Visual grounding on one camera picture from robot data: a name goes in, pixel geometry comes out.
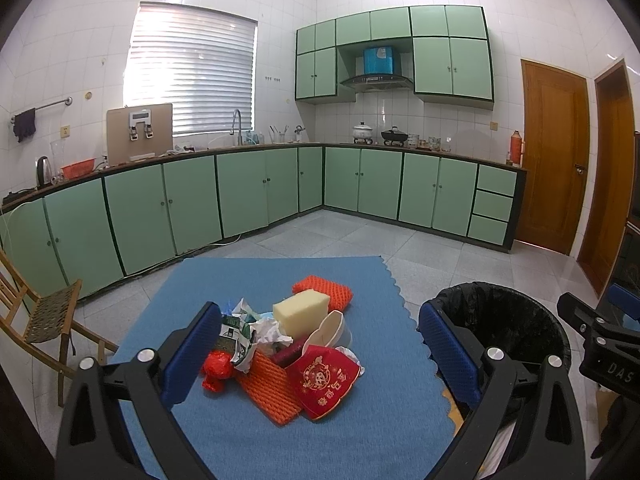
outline orange foam net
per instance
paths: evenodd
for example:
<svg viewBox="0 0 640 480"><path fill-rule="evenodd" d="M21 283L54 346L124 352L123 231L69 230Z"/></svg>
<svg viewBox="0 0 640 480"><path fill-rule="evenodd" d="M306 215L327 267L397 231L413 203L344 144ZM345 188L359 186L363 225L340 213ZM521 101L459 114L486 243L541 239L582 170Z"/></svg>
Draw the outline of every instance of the orange foam net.
<svg viewBox="0 0 640 480"><path fill-rule="evenodd" d="M254 354L249 373L236 374L236 380L251 400L276 424L287 424L302 411L287 373L260 352Z"/></svg>
<svg viewBox="0 0 640 480"><path fill-rule="evenodd" d="M348 286L330 282L329 280L313 275L307 276L304 280L297 282L291 287L291 290L294 294L297 294L310 288L316 292L322 292L331 298L329 300L329 312L332 310L343 312L353 298L353 292Z"/></svg>

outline countertop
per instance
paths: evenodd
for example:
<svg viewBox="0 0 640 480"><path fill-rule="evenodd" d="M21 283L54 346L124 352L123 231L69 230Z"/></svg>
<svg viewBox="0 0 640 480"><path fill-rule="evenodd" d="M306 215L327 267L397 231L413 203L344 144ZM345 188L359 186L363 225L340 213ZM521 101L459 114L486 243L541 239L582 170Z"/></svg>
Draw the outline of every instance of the countertop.
<svg viewBox="0 0 640 480"><path fill-rule="evenodd" d="M199 156L211 156L211 155L222 155L223 153L237 153L237 152L252 152L257 150L277 150L281 148L299 148L299 147L308 147L308 146L319 146L319 147L328 147L328 148L355 148L355 149L363 149L363 150L387 150L391 152L405 152L405 153L418 153L421 155L433 155L440 156L444 158L455 158L457 160L466 160L468 162L477 162L479 164L485 164L488 166L493 166L495 168L501 168L504 170L510 171L527 171L524 168L518 168L516 166L507 166L506 164L500 164L498 162L494 162L492 160L484 160L481 158L473 158L470 156L456 155L455 153L446 153L446 152L431 152L428 150L418 150L416 148L401 148L399 146L378 146L373 144L328 144L325 142L288 142L285 144L258 144L258 145L245 145L245 146L228 146L224 148L212 148L210 150L202 150L199 152L186 152L180 153L178 155L161 155L155 156L151 158L144 158L142 160L137 160L135 162L126 162L125 164L119 164L117 166L112 166L109 168L101 168L100 170L94 171L88 175L80 176L78 178L73 178L71 180L65 180L62 184L57 184L56 186L48 186L43 189L34 190L32 193L29 193L18 200L14 200L13 202L2 206L0 210L2 213L9 212L20 204L24 202L31 202L33 200L37 200L43 196L47 196L48 194L60 191L62 189L66 189L67 187L76 186L77 184L82 184L83 182L88 182L90 180L94 180L96 178L100 178L102 176L108 176L111 174L121 173L123 171L136 170L138 168L146 168L147 166L153 166L155 164L164 164L167 162L173 162L175 160L184 160L187 158L196 158Z"/></svg>

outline gray tiled floor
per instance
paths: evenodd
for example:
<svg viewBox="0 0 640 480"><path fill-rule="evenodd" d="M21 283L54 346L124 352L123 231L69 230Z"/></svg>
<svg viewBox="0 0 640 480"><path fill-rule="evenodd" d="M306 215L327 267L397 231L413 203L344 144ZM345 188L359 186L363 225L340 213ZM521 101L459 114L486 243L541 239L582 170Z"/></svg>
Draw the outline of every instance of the gray tiled floor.
<svg viewBox="0 0 640 480"><path fill-rule="evenodd" d="M591 306L597 298L572 258L516 242L511 254L479 248L411 229L367 221L331 211L319 211L199 257L301 258L380 255L400 288L411 316L419 305L449 285L473 280L511 286L539 300L556 314L563 292L572 292ZM88 304L76 317L89 328L119 342L158 291L172 268L157 270L126 283ZM572 347L570 377L582 419L588 450L597 442L595 385L578 372L581 338L567 330ZM95 346L74 336L78 355L95 354ZM54 449L62 410L56 405L56 376L35 360L33 365L36 416L46 444ZM588 461L588 470L594 467Z"/></svg>

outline towel rack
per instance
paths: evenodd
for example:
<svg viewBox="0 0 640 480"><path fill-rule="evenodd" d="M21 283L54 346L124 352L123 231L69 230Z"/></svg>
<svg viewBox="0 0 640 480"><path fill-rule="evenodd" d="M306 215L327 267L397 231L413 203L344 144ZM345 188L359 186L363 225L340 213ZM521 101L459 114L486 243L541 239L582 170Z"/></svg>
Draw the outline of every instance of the towel rack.
<svg viewBox="0 0 640 480"><path fill-rule="evenodd" d="M66 99L62 99L62 101L56 101L54 103L49 103L48 105L42 105L42 106L38 106L36 107L36 110L42 110L43 108L47 108L49 106L53 106L53 105L59 105L60 103L64 103L67 106L71 106L71 103L73 102L73 98L71 96L67 97ZM15 123L15 115L11 116L11 124Z"/></svg>

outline dark towel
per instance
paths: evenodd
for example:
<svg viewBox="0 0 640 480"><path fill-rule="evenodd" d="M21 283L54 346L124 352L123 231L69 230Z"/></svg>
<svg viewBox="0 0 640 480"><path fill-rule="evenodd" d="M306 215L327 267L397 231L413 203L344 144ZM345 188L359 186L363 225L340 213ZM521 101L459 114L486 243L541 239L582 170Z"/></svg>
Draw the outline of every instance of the dark towel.
<svg viewBox="0 0 640 480"><path fill-rule="evenodd" d="M14 121L14 134L18 142L31 137L36 132L36 109L32 108L17 114Z"/></svg>

